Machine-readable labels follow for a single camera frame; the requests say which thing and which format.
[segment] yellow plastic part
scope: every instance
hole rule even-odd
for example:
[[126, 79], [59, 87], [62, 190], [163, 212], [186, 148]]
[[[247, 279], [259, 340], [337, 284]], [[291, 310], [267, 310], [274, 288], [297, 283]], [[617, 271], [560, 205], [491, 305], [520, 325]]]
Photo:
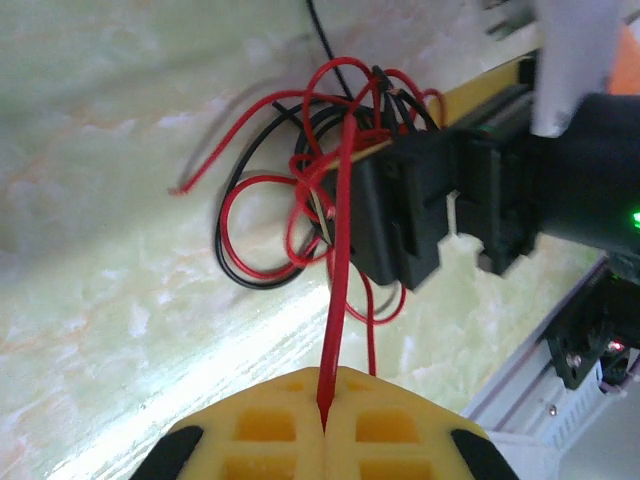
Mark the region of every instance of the yellow plastic part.
[[[509, 85], [518, 83], [519, 62], [520, 58], [517, 58], [500, 65], [445, 93], [448, 125], [452, 125]], [[436, 121], [440, 118], [439, 109], [438, 102], [432, 100], [429, 103], [429, 113]]]
[[323, 434], [317, 368], [262, 383], [171, 431], [204, 434], [179, 480], [471, 480], [450, 432], [480, 427], [383, 380], [340, 367]]
[[261, 383], [177, 423], [204, 430], [179, 480], [324, 480], [318, 369]]

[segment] black cable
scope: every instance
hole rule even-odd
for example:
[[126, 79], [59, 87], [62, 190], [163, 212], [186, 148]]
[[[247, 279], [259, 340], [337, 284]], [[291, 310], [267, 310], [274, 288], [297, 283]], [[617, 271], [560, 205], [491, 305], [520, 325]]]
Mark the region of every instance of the black cable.
[[424, 124], [427, 127], [427, 130], [440, 130], [436, 122], [434, 122], [433, 118], [431, 118], [431, 115], [429, 115], [427, 109], [424, 108], [422, 104], [413, 96], [409, 95], [406, 90], [400, 89], [398, 91], [398, 98], [400, 98], [404, 102], [407, 102], [407, 105], [413, 108], [418, 113], [418, 115], [420, 115], [420, 117], [424, 120]]
[[[312, 104], [314, 105], [317, 105], [319, 103], [323, 103], [323, 102], [320, 100], [312, 100]], [[292, 107], [290, 109], [286, 109], [278, 102], [274, 102], [273, 107], [276, 108], [278, 111], [280, 111], [281, 114], [278, 115], [278, 117], [276, 117], [269, 125], [267, 125], [265, 129], [262, 130], [262, 132], [260, 132], [260, 134], [254, 139], [253, 142], [251, 142], [247, 150], [242, 154], [242, 156], [238, 160], [233, 172], [231, 173], [229, 182], [227, 184], [227, 189], [223, 195], [223, 199], [222, 199], [223, 203], [226, 201], [227, 197], [231, 194], [233, 189], [236, 187], [236, 185], [240, 181], [240, 177], [242, 176], [244, 169], [249, 163], [249, 160], [251, 160], [251, 158], [255, 154], [256, 150], [260, 147], [260, 145], [262, 145], [262, 143], [276, 128], [282, 125], [282, 123], [286, 121], [291, 121], [296, 126], [302, 127], [300, 131], [300, 135], [298, 137], [298, 141], [296, 142], [297, 152], [302, 153], [305, 147], [307, 147], [307, 145], [309, 144], [309, 140], [304, 132], [304, 127], [302, 125], [302, 122], [298, 119], [298, 117], [295, 116], [297, 113], [299, 113], [302, 110], [302, 104], [296, 105], [295, 107]], [[322, 124], [322, 122], [332, 117], [333, 119], [331, 120], [331, 122], [335, 122], [333, 126], [336, 126], [342, 123], [344, 119], [344, 114], [346, 113], [347, 109], [348, 107], [344, 105], [330, 105], [320, 110], [318, 113], [316, 113], [312, 117], [312, 120], [311, 120], [311, 124], [312, 124], [312, 127], [314, 128], [314, 131], [320, 124]], [[371, 117], [373, 116], [372, 110], [368, 107], [359, 107], [358, 110], [360, 110], [361, 112], [365, 113], [368, 116], [371, 116]], [[322, 136], [324, 136], [328, 132], [329, 129], [326, 129], [324, 127], [329, 125], [329, 123], [330, 122], [327, 122], [327, 124], [324, 125], [322, 129], [320, 129], [318, 132], [315, 133], [315, 136], [318, 140], [320, 140]], [[220, 209], [220, 211], [218, 212], [216, 229], [215, 229], [214, 238], [213, 238], [213, 246], [214, 246], [214, 253], [216, 256], [216, 260], [218, 261], [218, 264], [220, 265], [220, 268], [222, 269], [224, 274], [229, 279], [231, 279], [233, 282], [237, 283], [242, 287], [249, 288], [252, 290], [272, 290], [292, 282], [302, 273], [302, 271], [304, 270], [303, 268], [296, 268], [287, 277], [279, 280], [271, 280], [271, 281], [252, 281], [236, 273], [227, 261], [227, 258], [225, 256], [224, 246], [222, 244], [222, 232], [220, 230], [221, 214], [222, 214], [221, 210], [222, 209]], [[315, 249], [309, 254], [309, 256], [312, 257], [314, 253], [315, 253]]]
[[[231, 194], [233, 189], [236, 187], [236, 185], [240, 181], [240, 177], [242, 176], [244, 169], [246, 168], [247, 164], [249, 163], [249, 160], [251, 160], [251, 157], [256, 152], [258, 147], [262, 145], [262, 143], [267, 139], [269, 135], [271, 135], [271, 133], [276, 128], [278, 128], [281, 124], [283, 124], [287, 120], [291, 120], [291, 117], [295, 116], [295, 114], [298, 113], [300, 110], [302, 110], [302, 105], [297, 105], [287, 110], [286, 114], [285, 113], [280, 114], [275, 120], [273, 120], [269, 125], [267, 125], [267, 127], [262, 132], [260, 132], [260, 134], [251, 143], [251, 145], [249, 145], [247, 150], [243, 153], [243, 155], [238, 160], [238, 163], [236, 164], [235, 169], [231, 173], [231, 177], [229, 178], [229, 183], [227, 184], [227, 189], [222, 198], [223, 203], [226, 201], [227, 197]], [[216, 221], [216, 230], [213, 238], [214, 253], [216, 255], [216, 260], [218, 261], [218, 264], [220, 265], [220, 268], [222, 269], [224, 274], [227, 277], [229, 277], [229, 279], [237, 283], [238, 285], [245, 288], [252, 289], [252, 290], [272, 290], [272, 289], [287, 285], [288, 283], [291, 283], [302, 273], [303, 269], [297, 268], [291, 274], [289, 274], [288, 276], [282, 279], [271, 280], [271, 281], [261, 281], [261, 282], [248, 280], [238, 275], [231, 268], [224, 254], [224, 247], [222, 245], [222, 232], [220, 231], [221, 220], [222, 220], [222, 208], [218, 212], [218, 219]]]
[[418, 129], [416, 128], [415, 124], [411, 120], [411, 115], [409, 115], [409, 110], [407, 110], [407, 107], [404, 105], [404, 102], [402, 100], [400, 100], [397, 97], [397, 95], [392, 95], [392, 98], [393, 98], [393, 102], [396, 104], [398, 112], [400, 112], [400, 116], [402, 117], [402, 121], [407, 126], [409, 131], [410, 132], [417, 132]]
[[380, 67], [380, 65], [374, 65], [371, 67], [371, 73], [373, 73], [376, 77], [378, 77], [378, 87], [381, 91], [386, 92], [387, 90], [391, 90], [393, 88], [393, 83], [384, 73], [384, 70]]
[[389, 91], [385, 91], [382, 96], [384, 97], [384, 108], [382, 109], [382, 118], [387, 125], [387, 128], [391, 131], [391, 139], [398, 138], [398, 119], [396, 113], [393, 110], [393, 101], [391, 100], [391, 94]]
[[[333, 55], [333, 50], [331, 50], [331, 45], [329, 45], [329, 41], [327, 40], [327, 36], [324, 33], [324, 29], [322, 28], [322, 24], [320, 23], [320, 19], [318, 18], [318, 12], [316, 12], [316, 6], [313, 3], [313, 0], [307, 0], [307, 8], [309, 9], [309, 15], [311, 15], [311, 21], [313, 22], [313, 26], [316, 29], [318, 37], [320, 37], [320, 42], [322, 42], [322, 46], [324, 47], [324, 51], [329, 57], [329, 60], [333, 60], [336, 58]], [[351, 90], [349, 90], [349, 86], [342, 76], [342, 71], [340, 71], [340, 67], [334, 67], [333, 72], [336, 74], [338, 82], [342, 86], [344, 90], [344, 95], [347, 97], [349, 101], [353, 101], [353, 94]]]

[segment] wire bundle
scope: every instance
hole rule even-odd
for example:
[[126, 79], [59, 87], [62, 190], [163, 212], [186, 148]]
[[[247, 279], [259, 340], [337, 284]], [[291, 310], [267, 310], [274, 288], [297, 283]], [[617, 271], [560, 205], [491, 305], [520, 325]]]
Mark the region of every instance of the wire bundle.
[[[299, 276], [307, 266], [323, 259], [327, 261], [331, 298], [317, 390], [317, 402], [324, 426], [335, 394], [345, 313], [366, 324], [368, 370], [371, 375], [376, 375], [374, 327], [393, 321], [400, 314], [407, 294], [402, 286], [400, 299], [394, 311], [386, 318], [375, 318], [377, 311], [374, 306], [371, 281], [359, 272], [367, 299], [366, 315], [356, 311], [347, 301], [351, 255], [352, 164], [390, 144], [399, 135], [416, 131], [417, 116], [423, 119], [425, 129], [438, 129], [427, 112], [425, 98], [435, 96], [440, 102], [440, 126], [445, 124], [446, 111], [444, 99], [437, 90], [421, 91], [411, 78], [399, 70], [383, 71], [379, 67], [369, 69], [364, 63], [352, 57], [333, 58], [333, 53], [315, 14], [313, 2], [309, 0], [307, 3], [330, 61], [318, 69], [306, 89], [275, 92], [251, 106], [235, 122], [193, 176], [184, 185], [171, 190], [171, 193], [187, 194], [222, 154], [244, 124], [260, 109], [271, 105], [280, 112], [280, 115], [249, 145], [231, 174], [218, 214], [214, 250], [222, 270], [230, 279], [246, 288], [256, 290], [268, 290], [286, 285]], [[340, 66], [355, 67], [366, 78], [365, 86], [355, 97], [342, 77]], [[315, 91], [318, 82], [332, 70], [345, 91], [344, 96], [327, 95]], [[391, 78], [401, 81], [409, 91], [394, 88]], [[372, 106], [363, 104], [367, 96], [371, 96]], [[290, 98], [301, 98], [302, 102], [287, 109], [280, 101]], [[256, 150], [274, 130], [287, 121], [295, 124], [300, 130], [294, 154], [289, 160], [291, 176], [256, 175], [240, 182], [242, 173]], [[323, 152], [320, 140], [338, 126], [342, 126], [341, 144], [328, 153]], [[321, 187], [324, 177], [334, 169], [337, 169], [335, 201]], [[265, 182], [292, 186], [296, 203], [289, 215], [284, 242], [289, 262], [278, 268], [263, 271], [247, 265], [234, 250], [229, 238], [228, 219], [231, 206], [238, 195], [253, 185]], [[299, 250], [296, 250], [293, 245], [293, 232], [301, 217], [310, 220], [313, 227], [307, 241]], [[327, 222], [334, 224], [333, 240], [329, 238]], [[323, 252], [317, 253], [321, 245], [325, 245], [326, 248]], [[243, 275], [238, 274], [229, 265], [228, 260]]]

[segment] white marble surface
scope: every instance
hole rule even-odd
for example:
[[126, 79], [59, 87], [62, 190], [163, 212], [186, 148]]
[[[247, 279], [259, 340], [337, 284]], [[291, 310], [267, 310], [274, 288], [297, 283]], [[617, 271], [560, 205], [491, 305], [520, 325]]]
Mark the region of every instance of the white marble surface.
[[[444, 90], [537, 41], [531, 28], [494, 44], [470, 0], [318, 10], [338, 54]], [[256, 293], [210, 249], [219, 188], [271, 112], [192, 195], [166, 192], [203, 136], [303, 86], [324, 57], [297, 0], [4, 0], [0, 45], [0, 477], [124, 478], [178, 417], [318, 362], [324, 269]], [[283, 171], [293, 134], [284, 127], [254, 168]], [[290, 204], [281, 188], [247, 193], [233, 210], [238, 250], [277, 263]], [[442, 270], [377, 331], [380, 375], [454, 410], [597, 255], [544, 238], [500, 279], [474, 268], [478, 246], [444, 242]], [[347, 321], [342, 363], [365, 368], [363, 334]]]

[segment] black rubber pad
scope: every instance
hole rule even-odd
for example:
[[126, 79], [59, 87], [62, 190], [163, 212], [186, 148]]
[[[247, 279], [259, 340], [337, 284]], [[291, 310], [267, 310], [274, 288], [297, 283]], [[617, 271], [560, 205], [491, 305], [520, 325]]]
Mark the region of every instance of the black rubber pad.
[[131, 480], [176, 480], [203, 433], [194, 425], [162, 437]]
[[468, 430], [454, 430], [451, 437], [475, 480], [518, 480], [493, 443]]

